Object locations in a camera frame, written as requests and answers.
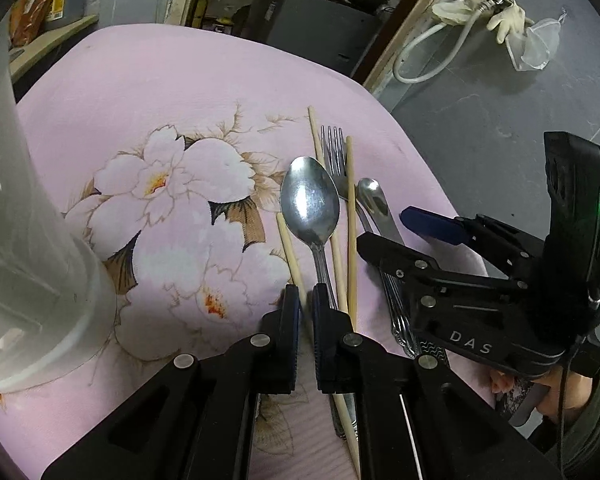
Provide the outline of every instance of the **spoon handle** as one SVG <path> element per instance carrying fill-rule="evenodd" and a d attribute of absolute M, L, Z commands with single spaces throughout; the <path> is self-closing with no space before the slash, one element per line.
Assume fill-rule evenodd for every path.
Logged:
<path fill-rule="evenodd" d="M 331 280 L 329 279 L 329 267 L 327 267 L 327 256 L 324 254 L 324 246 L 312 247 L 311 252 L 314 255 L 315 271 L 318 275 L 318 283 L 325 283 L 329 293 L 329 306 L 338 309 L 336 298 L 333 295 Z"/>

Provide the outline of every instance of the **pink cloth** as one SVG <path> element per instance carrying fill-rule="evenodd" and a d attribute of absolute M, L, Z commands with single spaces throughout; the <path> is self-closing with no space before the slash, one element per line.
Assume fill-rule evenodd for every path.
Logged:
<path fill-rule="evenodd" d="M 290 277 L 275 221 L 280 181 L 293 158 L 315 153 L 309 105 L 321 123 L 353 137 L 356 177 L 381 182 L 396 219 L 408 205 L 456 214 L 400 126 L 361 86 L 224 34 L 167 25 L 99 30 L 18 104 L 52 201 L 108 261 L 120 293 L 99 354 L 51 383 L 0 396 L 0 440 L 30 479 L 174 354 L 224 351 L 272 309 Z M 407 245 L 443 268 L 484 273 L 471 251 L 434 248 L 397 223 Z M 311 287 L 311 254 L 297 240 L 294 247 Z M 375 271 L 359 259 L 358 273 L 358 329 L 401 354 Z M 451 362 L 493 402 L 482 367 L 458 356 Z M 296 392 L 264 400 L 254 448 L 252 479 L 355 477 L 315 388 L 307 345 Z"/>

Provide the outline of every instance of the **plastic container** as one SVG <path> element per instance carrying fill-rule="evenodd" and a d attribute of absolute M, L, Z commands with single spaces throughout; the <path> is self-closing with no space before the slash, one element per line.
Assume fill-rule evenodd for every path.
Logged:
<path fill-rule="evenodd" d="M 53 0 L 43 24 L 44 30 L 54 30 L 77 22 L 84 16 L 86 0 Z"/>
<path fill-rule="evenodd" d="M 36 386 L 93 357 L 116 295 L 96 255 L 68 231 L 33 169 L 0 24 L 0 394 Z"/>

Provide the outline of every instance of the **white cable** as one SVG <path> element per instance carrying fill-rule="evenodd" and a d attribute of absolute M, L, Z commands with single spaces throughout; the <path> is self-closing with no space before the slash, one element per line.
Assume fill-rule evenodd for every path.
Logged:
<path fill-rule="evenodd" d="M 434 25 L 429 30 L 427 30 L 427 31 L 423 32 L 421 35 L 419 35 L 415 40 L 410 41 L 402 49 L 402 51 L 400 52 L 400 54 L 398 54 L 398 56 L 395 57 L 395 60 L 394 60 L 394 77 L 398 81 L 400 81 L 401 83 L 413 84 L 413 83 L 422 83 L 423 81 L 426 81 L 427 79 L 431 79 L 433 76 L 438 75 L 440 72 L 442 72 L 445 69 L 445 67 L 449 63 L 451 63 L 452 59 L 456 56 L 456 54 L 460 50 L 460 47 L 464 43 L 464 40 L 466 40 L 466 37 L 469 35 L 469 31 L 474 26 L 474 23 L 478 20 L 478 18 L 480 18 L 481 14 L 485 10 L 487 10 L 487 9 L 485 8 L 484 5 L 482 5 L 482 6 L 480 6 L 471 15 L 471 17 L 469 18 L 469 20 L 464 25 L 464 28 L 462 29 L 462 33 L 460 34 L 460 37 L 458 38 L 458 41 L 456 41 L 456 46 L 453 47 L 453 49 L 451 50 L 451 52 L 449 53 L 449 55 L 445 57 L 445 60 L 442 63 L 440 63 L 437 67 L 435 67 L 430 72 L 427 72 L 426 74 L 423 74 L 423 75 L 418 76 L 418 77 L 411 77 L 411 78 L 409 78 L 409 77 L 402 77 L 400 75 L 400 66 L 404 63 L 404 61 L 407 59 L 407 57 L 411 53 L 411 50 L 413 50 L 413 48 L 417 44 L 419 44 L 421 41 L 426 40 L 429 36 L 433 36 L 439 30 L 442 30 L 443 28 L 445 28 L 446 27 L 446 23 L 439 23 L 437 25 Z"/>

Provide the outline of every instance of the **chopstick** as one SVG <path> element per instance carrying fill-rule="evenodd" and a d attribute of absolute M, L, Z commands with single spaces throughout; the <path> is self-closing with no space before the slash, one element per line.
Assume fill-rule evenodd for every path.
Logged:
<path fill-rule="evenodd" d="M 353 332 L 356 331 L 358 315 L 358 276 L 356 274 L 356 179 L 353 175 L 353 139 L 347 136 L 347 307 Z"/>
<path fill-rule="evenodd" d="M 318 123 L 315 120 L 314 107 L 309 106 L 309 124 L 311 125 L 311 134 L 314 138 L 315 158 L 324 168 L 324 153 L 320 144 L 320 136 L 318 134 Z M 349 313 L 347 307 L 347 285 L 344 279 L 344 271 L 342 270 L 342 253 L 340 252 L 340 240 L 338 239 L 338 228 L 333 231 L 331 238 L 331 257 L 333 259 L 333 273 L 336 279 L 336 295 L 338 297 L 338 309 L 341 312 Z"/>
<path fill-rule="evenodd" d="M 306 305 L 306 289 L 304 288 L 304 280 L 302 279 L 302 273 L 300 272 L 300 265 L 298 265 L 298 259 L 294 251 L 293 245 L 291 244 L 291 236 L 289 230 L 286 227 L 285 219 L 282 213 L 276 213 L 276 222 L 278 222 L 278 231 L 280 232 L 280 239 L 282 240 L 282 248 L 285 250 L 286 262 L 289 266 L 289 272 L 291 273 L 291 279 L 294 285 L 298 288 L 300 294 L 300 305 L 302 306 L 302 314 L 304 317 L 304 325 L 309 333 L 312 346 L 314 344 L 314 330 L 312 327 L 312 318 Z M 349 447 L 349 453 L 351 455 L 351 461 L 353 467 L 356 470 L 358 478 L 360 478 L 360 450 L 358 449 L 358 440 L 356 438 L 356 431 L 353 429 L 353 423 L 349 416 L 349 410 L 347 409 L 347 403 L 344 400 L 342 394 L 334 394 L 333 401 L 336 405 L 338 416 L 342 428 L 344 429 L 344 435 L 347 439 L 347 447 Z"/>

